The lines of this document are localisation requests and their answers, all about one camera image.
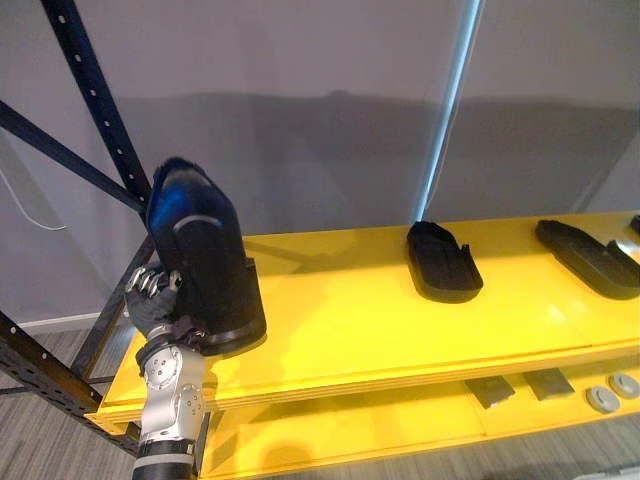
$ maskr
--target grey wall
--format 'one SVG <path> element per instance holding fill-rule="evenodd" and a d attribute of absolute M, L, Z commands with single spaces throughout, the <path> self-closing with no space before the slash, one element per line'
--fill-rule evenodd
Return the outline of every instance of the grey wall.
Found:
<path fill-rule="evenodd" d="M 245 233 L 409 222 L 463 0 L 77 4 L 148 175 L 200 163 Z M 637 180 L 637 9 L 488 0 L 429 215 L 636 203 L 615 190 Z M 117 178 L 37 0 L 0 2 L 0 64 L 2 100 Z M 32 216 L 68 226 L 27 223 L 0 184 L 2 309 L 98 311 L 137 216 L 1 131 L 0 167 Z"/>
<path fill-rule="evenodd" d="M 489 0 L 427 217 L 640 208 L 638 8 Z"/>
<path fill-rule="evenodd" d="M 77 4 L 148 175 L 172 155 L 200 163 L 245 233 L 407 221 L 462 1 Z M 39 2 L 0 3 L 0 32 L 0 98 L 117 178 Z M 69 228 L 0 205 L 3 230 L 29 237 L 0 239 L 0 268 L 21 276 L 2 281 L 0 305 L 20 321 L 99 310 L 139 220 L 2 135 L 26 206 Z"/>

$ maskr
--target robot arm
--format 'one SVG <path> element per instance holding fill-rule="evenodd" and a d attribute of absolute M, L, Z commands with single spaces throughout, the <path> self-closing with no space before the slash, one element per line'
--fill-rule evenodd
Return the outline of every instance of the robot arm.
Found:
<path fill-rule="evenodd" d="M 195 443 L 204 417 L 203 357 L 181 344 L 171 312 L 181 277 L 140 267 L 126 286 L 133 324 L 147 338 L 136 354 L 147 386 L 133 480 L 193 478 Z"/>

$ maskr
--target black metal rack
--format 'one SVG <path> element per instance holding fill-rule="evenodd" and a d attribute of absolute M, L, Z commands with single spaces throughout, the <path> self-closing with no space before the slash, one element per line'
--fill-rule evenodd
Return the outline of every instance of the black metal rack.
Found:
<path fill-rule="evenodd" d="M 144 221 L 151 190 L 149 180 L 118 113 L 78 9 L 73 0 L 41 0 L 41 3 L 126 188 L 118 185 L 2 101 L 0 126 L 120 200 L 138 212 Z M 0 369 L 23 385 L 2 389 L 0 394 L 35 393 L 50 405 L 135 455 L 140 433 L 137 425 L 129 423 L 124 435 L 109 435 L 87 420 L 84 414 L 95 412 L 102 400 L 100 393 L 91 385 L 111 380 L 110 377 L 90 377 L 124 308 L 124 286 L 133 270 L 147 262 L 153 251 L 153 242 L 147 236 L 115 286 L 71 367 L 64 365 L 0 311 Z"/>

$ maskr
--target yellow shelf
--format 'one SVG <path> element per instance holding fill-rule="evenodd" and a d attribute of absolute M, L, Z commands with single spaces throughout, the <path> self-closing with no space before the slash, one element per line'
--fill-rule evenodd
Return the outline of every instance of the yellow shelf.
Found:
<path fill-rule="evenodd" d="M 632 213 L 557 218 L 640 260 Z M 538 218 L 443 224 L 469 243 L 485 286 L 468 303 L 420 297 L 404 258 L 407 227 L 247 237 L 268 338 L 207 360 L 208 408 L 229 409 L 509 374 L 632 354 L 640 301 L 593 292 L 538 242 Z M 137 335 L 91 419 L 109 431 L 145 400 Z"/>
<path fill-rule="evenodd" d="M 537 401 L 521 375 L 515 395 L 484 410 L 464 383 L 260 405 L 212 415 L 200 479 L 243 478 L 388 457 L 640 412 L 621 399 L 598 413 L 585 392 L 610 373 L 640 379 L 637 356 L 562 369 L 575 393 Z"/>

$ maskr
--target white cable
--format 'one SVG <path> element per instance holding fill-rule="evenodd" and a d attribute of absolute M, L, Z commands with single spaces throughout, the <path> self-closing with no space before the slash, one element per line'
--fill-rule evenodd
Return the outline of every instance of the white cable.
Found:
<path fill-rule="evenodd" d="M 13 201 L 18 206 L 18 209 L 20 210 L 20 213 L 22 213 L 24 218 L 26 218 L 29 222 L 33 223 L 34 225 L 36 225 L 36 226 L 38 226 L 40 228 L 44 228 L 45 230 L 49 230 L 50 232 L 57 232 L 58 230 L 64 230 L 65 228 L 67 228 L 66 225 L 63 225 L 62 227 L 48 227 L 47 225 L 43 225 L 40 222 L 38 222 L 38 221 L 34 220 L 33 218 L 31 218 L 29 216 L 29 214 L 27 213 L 27 211 L 22 206 L 22 203 L 20 203 L 20 199 L 16 195 L 16 192 L 13 191 L 13 188 L 11 187 L 11 184 L 9 183 L 9 180 L 7 179 L 7 177 L 5 176 L 4 172 L 2 171 L 2 168 L 0 168 L 0 177 L 2 177 L 2 180 L 4 180 L 4 183 L 7 186 L 7 188 L 9 189 L 9 193 L 11 194 L 11 198 L 13 198 Z"/>

